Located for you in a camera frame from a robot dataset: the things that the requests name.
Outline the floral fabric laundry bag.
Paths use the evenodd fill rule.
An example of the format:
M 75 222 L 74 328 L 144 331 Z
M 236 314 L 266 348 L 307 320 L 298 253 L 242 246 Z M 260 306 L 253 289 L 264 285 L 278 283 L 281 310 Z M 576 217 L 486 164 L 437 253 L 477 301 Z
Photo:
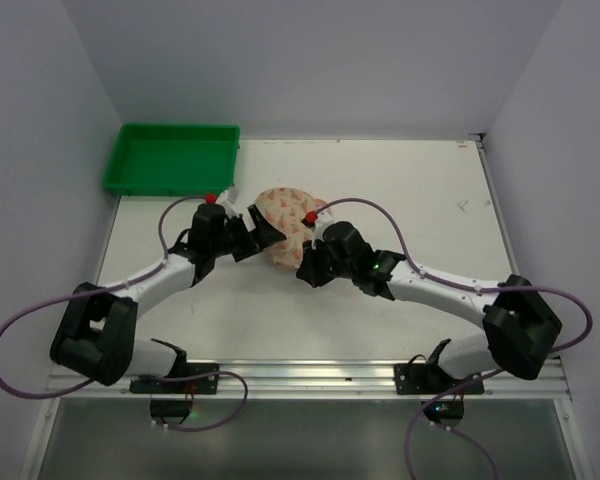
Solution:
M 322 207 L 326 201 L 290 187 L 275 187 L 260 193 L 254 205 L 266 220 L 286 239 L 266 249 L 276 265 L 297 270 L 303 258 L 303 243 L 313 238 L 313 232 L 302 220 L 310 211 Z

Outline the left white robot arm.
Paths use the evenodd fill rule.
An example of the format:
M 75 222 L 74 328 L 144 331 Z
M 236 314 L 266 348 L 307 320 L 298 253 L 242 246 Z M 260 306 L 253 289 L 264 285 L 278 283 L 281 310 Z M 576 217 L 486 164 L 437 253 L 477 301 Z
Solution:
M 246 221 L 220 204 L 201 204 L 190 227 L 151 267 L 116 285 L 79 285 L 51 343 L 51 360 L 105 386 L 123 377 L 172 383 L 188 376 L 185 351 L 168 342 L 137 339 L 137 322 L 200 283 L 217 258 L 230 255 L 242 261 L 285 241 L 256 206 L 249 206 L 248 213 Z

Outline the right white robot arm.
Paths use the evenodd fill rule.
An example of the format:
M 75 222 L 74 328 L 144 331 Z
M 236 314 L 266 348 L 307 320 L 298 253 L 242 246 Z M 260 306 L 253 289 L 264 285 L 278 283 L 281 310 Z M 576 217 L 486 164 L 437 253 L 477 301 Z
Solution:
M 512 275 L 503 283 L 462 291 L 450 279 L 426 278 L 402 254 L 374 249 L 344 221 L 304 242 L 296 276 L 313 288 L 347 279 L 366 295 L 418 303 L 476 326 L 476 334 L 440 341 L 425 363 L 407 369 L 406 377 L 423 391 L 438 393 L 498 368 L 534 380 L 562 329 L 556 314 L 523 277 Z

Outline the green plastic tray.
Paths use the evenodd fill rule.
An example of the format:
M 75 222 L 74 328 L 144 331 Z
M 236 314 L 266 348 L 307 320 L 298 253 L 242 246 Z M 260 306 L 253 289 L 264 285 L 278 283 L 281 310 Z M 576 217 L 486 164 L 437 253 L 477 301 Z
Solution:
M 234 183 L 236 125 L 126 123 L 103 187 L 120 196 L 204 196 Z

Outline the aluminium front rail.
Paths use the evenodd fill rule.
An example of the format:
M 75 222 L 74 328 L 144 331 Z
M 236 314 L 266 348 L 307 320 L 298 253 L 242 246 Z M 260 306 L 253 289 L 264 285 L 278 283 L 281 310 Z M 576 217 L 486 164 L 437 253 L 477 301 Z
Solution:
M 331 361 L 331 360 L 211 360 L 220 370 L 240 375 L 248 385 L 249 400 L 428 400 L 434 394 L 398 395 L 393 365 L 397 361 Z M 64 367 L 52 367 L 46 387 L 56 391 L 83 381 Z M 67 395 L 66 398 L 131 398 L 183 399 L 183 394 L 132 394 L 128 378 L 113 386 L 94 383 Z M 243 396 L 242 384 L 233 377 L 222 376 L 216 393 L 200 395 L 201 399 L 235 399 Z M 534 381 L 514 378 L 501 373 L 483 380 L 482 395 L 469 394 L 464 399 L 478 400 L 563 400 L 570 399 L 566 375 L 560 360 L 549 360 Z

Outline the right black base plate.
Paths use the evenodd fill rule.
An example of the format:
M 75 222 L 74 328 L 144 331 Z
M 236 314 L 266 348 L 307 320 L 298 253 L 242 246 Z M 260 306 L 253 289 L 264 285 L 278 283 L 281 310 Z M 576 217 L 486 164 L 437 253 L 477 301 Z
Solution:
M 432 355 L 418 354 L 406 363 L 397 363 L 393 366 L 393 374 L 398 395 L 437 395 L 458 385 L 464 386 L 460 393 L 481 395 L 485 392 L 482 381 L 466 385 L 474 379 L 473 375 L 464 379 L 452 378 L 437 365 Z

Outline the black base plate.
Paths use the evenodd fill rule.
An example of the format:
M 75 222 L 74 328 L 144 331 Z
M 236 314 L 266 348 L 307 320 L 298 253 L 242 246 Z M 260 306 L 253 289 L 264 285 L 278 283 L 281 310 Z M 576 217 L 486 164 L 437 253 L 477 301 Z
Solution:
M 217 363 L 186 362 L 176 365 L 164 378 L 140 377 L 132 380 L 132 394 L 148 395 L 215 395 L 218 387 Z
M 464 379 L 452 378 L 437 365 L 432 355 L 418 354 L 406 363 L 397 363 L 393 366 L 393 374 L 398 395 L 437 395 L 458 385 L 464 386 L 460 393 L 481 395 L 485 392 L 482 381 L 466 385 L 474 379 L 473 375 Z

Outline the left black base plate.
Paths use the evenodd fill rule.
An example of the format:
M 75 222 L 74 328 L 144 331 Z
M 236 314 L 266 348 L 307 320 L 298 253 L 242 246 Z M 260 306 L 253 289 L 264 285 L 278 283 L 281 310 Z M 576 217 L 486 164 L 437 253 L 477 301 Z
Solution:
M 186 362 L 176 365 L 164 378 L 140 377 L 132 380 L 132 394 L 148 395 L 215 395 L 218 387 L 217 363 Z

